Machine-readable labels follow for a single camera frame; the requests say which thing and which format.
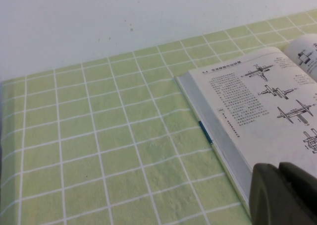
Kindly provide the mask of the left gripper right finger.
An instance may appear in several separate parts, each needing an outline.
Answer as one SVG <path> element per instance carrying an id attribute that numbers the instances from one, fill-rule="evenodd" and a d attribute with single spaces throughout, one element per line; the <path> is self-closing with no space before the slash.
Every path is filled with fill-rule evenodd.
<path id="1" fill-rule="evenodd" d="M 298 215 L 307 215 L 317 224 L 317 178 L 290 162 L 281 162 L 278 167 L 286 180 L 294 199 L 300 207 Z"/>

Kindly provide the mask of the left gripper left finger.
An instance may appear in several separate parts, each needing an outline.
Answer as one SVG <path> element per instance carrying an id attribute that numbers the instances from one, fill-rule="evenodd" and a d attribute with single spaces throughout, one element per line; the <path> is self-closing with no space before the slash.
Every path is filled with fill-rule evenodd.
<path id="1" fill-rule="evenodd" d="M 298 196 L 277 167 L 259 163 L 253 168 L 249 209 L 254 225 L 299 225 Z"/>

